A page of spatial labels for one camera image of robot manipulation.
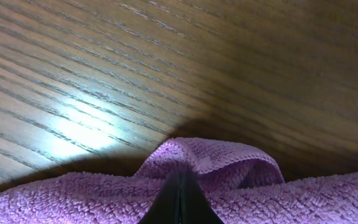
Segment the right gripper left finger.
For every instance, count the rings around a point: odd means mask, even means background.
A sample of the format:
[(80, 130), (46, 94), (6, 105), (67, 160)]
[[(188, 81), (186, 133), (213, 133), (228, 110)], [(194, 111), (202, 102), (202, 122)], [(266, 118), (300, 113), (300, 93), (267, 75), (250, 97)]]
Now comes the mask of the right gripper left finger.
[(139, 224), (180, 223), (180, 181), (181, 175), (177, 172), (167, 177)]

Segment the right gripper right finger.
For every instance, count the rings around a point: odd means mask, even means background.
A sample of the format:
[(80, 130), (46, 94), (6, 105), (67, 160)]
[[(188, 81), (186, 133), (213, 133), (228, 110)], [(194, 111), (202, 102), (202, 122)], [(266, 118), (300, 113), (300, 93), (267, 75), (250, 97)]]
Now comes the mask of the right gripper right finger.
[(182, 224), (223, 224), (191, 172), (181, 173), (180, 220)]

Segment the purple microfiber cloth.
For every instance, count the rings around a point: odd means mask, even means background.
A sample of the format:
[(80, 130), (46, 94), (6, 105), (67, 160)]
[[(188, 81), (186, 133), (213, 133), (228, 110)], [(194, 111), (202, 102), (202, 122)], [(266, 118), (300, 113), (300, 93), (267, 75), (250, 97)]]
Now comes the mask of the purple microfiber cloth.
[(72, 172), (1, 192), (0, 223), (358, 223), (358, 172), (286, 182), (256, 147), (173, 138), (131, 177)]

